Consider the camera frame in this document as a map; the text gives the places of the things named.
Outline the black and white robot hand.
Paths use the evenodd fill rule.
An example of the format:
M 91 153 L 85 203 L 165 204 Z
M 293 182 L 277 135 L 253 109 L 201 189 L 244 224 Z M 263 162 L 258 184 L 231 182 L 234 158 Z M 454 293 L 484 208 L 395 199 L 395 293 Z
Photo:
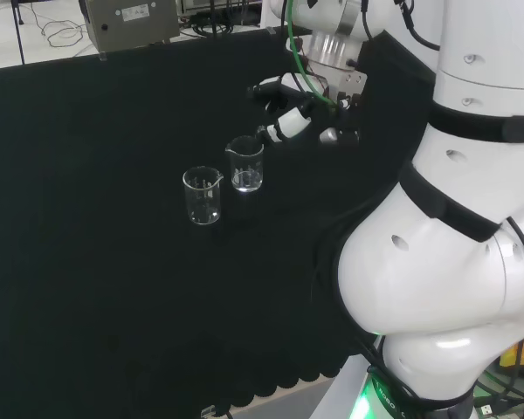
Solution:
M 258 129 L 259 140 L 268 145 L 305 142 L 315 114 L 322 111 L 327 122 L 318 133 L 318 143 L 330 147 L 358 146 L 357 113 L 367 75 L 352 71 L 337 81 L 336 86 L 331 78 L 314 72 L 306 77 L 298 72 L 287 72 L 249 87 L 248 97 L 264 105 L 269 114 L 284 112 Z

